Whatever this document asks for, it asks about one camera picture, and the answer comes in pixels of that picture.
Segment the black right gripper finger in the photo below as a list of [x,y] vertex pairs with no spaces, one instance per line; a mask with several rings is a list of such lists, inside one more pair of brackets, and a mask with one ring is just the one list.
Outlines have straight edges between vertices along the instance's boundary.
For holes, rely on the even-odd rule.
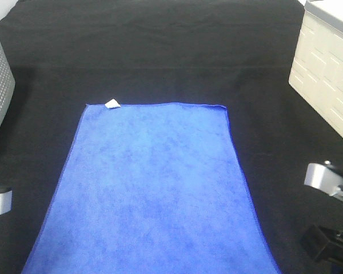
[[326,260],[342,247],[341,234],[335,230],[311,225],[300,239],[301,247],[314,261]]

